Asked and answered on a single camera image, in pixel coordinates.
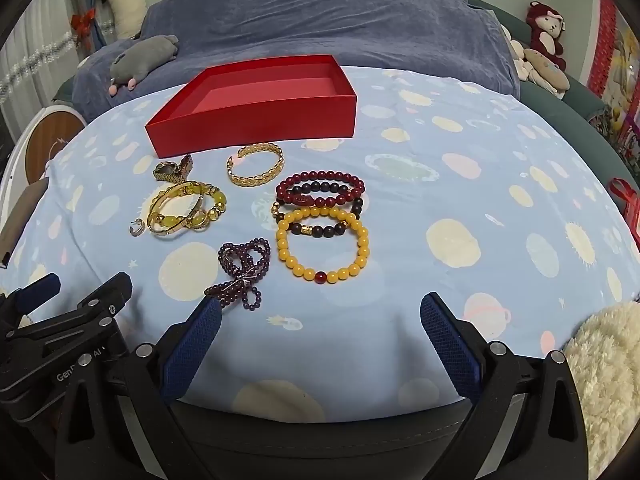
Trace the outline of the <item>purple garnet bead strand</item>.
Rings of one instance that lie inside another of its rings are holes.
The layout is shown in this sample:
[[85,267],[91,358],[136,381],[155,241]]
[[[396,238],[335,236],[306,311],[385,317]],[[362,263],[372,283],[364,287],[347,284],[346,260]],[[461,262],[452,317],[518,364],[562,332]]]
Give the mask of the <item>purple garnet bead strand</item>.
[[239,302],[247,311],[262,305],[262,293],[257,283],[267,274],[271,248],[265,238],[253,238],[246,243],[224,243],[218,249],[218,263],[228,281],[213,284],[204,295],[216,298],[222,308]]

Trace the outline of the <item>gold bangle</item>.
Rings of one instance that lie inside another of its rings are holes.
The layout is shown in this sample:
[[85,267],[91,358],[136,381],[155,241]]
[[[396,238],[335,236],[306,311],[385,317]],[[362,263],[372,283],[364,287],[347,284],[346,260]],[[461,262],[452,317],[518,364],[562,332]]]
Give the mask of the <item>gold bangle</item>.
[[168,236],[192,226],[204,202],[203,185],[186,181],[171,185],[152,199],[146,226],[152,234]]

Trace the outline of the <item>brown cardboard piece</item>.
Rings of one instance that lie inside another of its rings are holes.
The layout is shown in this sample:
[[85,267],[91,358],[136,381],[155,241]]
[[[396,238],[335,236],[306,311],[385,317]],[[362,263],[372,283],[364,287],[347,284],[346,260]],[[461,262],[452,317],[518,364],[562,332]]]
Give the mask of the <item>brown cardboard piece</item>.
[[24,189],[8,220],[1,230],[0,257],[1,267],[5,269],[14,253],[27,222],[34,213],[43,194],[47,191],[49,179],[42,178]]

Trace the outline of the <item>cream fluffy rug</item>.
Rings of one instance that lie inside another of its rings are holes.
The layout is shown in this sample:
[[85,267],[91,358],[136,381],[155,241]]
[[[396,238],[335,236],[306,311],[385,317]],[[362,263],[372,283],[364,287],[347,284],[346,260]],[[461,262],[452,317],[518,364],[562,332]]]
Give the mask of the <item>cream fluffy rug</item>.
[[607,307],[563,348],[584,415],[590,479],[612,463],[639,420],[639,312],[635,301]]

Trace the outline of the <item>gold wristwatch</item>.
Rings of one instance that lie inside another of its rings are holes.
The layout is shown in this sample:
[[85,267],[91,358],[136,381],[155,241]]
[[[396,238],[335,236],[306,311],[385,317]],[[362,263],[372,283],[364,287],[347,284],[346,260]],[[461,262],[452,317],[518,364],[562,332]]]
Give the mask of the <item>gold wristwatch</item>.
[[183,183],[188,180],[193,168],[193,159],[190,154],[184,155],[180,162],[170,162],[164,160],[159,162],[153,169],[153,176],[157,181],[170,183]]

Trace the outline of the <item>light blue planet bedsheet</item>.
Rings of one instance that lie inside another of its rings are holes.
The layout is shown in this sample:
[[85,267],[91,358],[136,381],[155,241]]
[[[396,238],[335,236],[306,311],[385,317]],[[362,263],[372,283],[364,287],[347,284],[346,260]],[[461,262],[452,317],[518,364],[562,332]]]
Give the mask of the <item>light blue planet bedsheet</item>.
[[[425,410],[457,393],[420,322],[436,292],[488,340],[543,356],[589,315],[639,290],[639,252],[598,178],[539,115],[510,96],[406,70],[351,67],[349,139],[286,142],[286,174],[360,177],[366,267],[318,285],[273,261],[262,305],[234,306],[186,402],[287,422],[344,422]],[[134,292],[117,321],[154,342],[222,282],[223,244],[272,240],[272,185],[239,188],[228,150],[194,155],[192,178],[227,197],[203,232],[132,235],[160,182],[146,123],[165,89],[96,118],[50,162],[49,186],[1,272],[6,292],[55,273],[34,320],[73,309],[118,272]]]

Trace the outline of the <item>white round wooden-top stool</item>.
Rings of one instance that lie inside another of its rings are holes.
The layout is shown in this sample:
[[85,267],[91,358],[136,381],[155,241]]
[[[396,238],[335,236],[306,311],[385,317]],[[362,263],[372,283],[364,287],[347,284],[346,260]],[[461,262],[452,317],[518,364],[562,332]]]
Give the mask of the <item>white round wooden-top stool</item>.
[[87,123],[73,107],[53,104],[42,108],[16,141],[1,180],[1,224],[25,188],[36,182],[47,163],[62,151]]

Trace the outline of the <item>grey plush toy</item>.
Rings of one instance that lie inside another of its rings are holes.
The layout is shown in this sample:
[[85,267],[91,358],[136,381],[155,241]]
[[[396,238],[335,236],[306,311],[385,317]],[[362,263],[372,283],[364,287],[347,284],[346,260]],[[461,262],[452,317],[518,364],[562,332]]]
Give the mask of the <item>grey plush toy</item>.
[[134,90],[153,70],[177,57],[179,39],[158,35],[140,40],[114,59],[110,66],[108,94],[116,96],[120,87]]

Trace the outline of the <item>white sheer curtain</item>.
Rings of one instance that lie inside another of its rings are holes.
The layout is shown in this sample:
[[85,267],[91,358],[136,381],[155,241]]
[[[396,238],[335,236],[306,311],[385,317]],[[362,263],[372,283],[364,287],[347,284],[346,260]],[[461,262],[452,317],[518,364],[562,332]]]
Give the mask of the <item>white sheer curtain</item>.
[[32,0],[1,49],[1,113],[16,139],[79,63],[70,0]]

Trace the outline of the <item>red ribbon bow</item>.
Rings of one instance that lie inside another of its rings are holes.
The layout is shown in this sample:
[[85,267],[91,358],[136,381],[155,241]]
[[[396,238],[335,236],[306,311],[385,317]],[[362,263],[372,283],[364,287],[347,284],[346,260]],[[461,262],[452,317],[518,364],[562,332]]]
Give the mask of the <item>red ribbon bow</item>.
[[95,19],[95,8],[89,9],[85,14],[74,14],[70,19],[70,27],[75,35],[76,46],[83,47],[89,53],[93,50],[92,31]]

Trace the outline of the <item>red open cardboard box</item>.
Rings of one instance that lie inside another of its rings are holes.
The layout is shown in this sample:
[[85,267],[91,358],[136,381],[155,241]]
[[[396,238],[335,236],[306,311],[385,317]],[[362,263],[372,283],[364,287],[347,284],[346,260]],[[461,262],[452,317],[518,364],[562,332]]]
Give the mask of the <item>red open cardboard box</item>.
[[146,123],[155,153],[264,142],[350,138],[357,95],[331,55],[292,55],[212,66]]

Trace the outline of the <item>beige round plush toy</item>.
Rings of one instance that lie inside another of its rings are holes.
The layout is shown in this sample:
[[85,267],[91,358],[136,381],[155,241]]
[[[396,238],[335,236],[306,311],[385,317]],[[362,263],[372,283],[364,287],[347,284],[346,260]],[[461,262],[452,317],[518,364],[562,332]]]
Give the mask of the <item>beige round plush toy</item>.
[[533,77],[533,82],[555,93],[570,90],[570,82],[565,73],[542,53],[527,48],[524,50],[524,58],[532,66],[529,75]]

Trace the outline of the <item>red monkey plush toy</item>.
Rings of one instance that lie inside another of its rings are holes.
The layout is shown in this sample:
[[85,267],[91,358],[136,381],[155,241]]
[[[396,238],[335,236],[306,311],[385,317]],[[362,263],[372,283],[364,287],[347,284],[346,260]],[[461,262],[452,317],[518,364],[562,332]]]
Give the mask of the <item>red monkey plush toy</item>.
[[560,70],[566,70],[562,55],[564,49],[560,38],[565,30],[565,21],[559,11],[539,1],[529,3],[526,23],[532,30],[530,47],[548,58]]

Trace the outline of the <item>dark blue blanket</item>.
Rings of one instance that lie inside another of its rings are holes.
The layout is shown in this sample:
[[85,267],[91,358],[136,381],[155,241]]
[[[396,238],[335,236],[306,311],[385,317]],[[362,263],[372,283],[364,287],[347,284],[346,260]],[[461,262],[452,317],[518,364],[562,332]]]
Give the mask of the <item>dark blue blanket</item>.
[[329,54],[343,66],[412,70],[521,93],[500,23],[469,0],[162,0],[149,8],[140,32],[142,39],[157,35],[178,38],[177,57],[134,91],[107,93],[108,70],[130,39],[81,66],[72,104],[86,122],[185,84],[209,66],[285,55]]

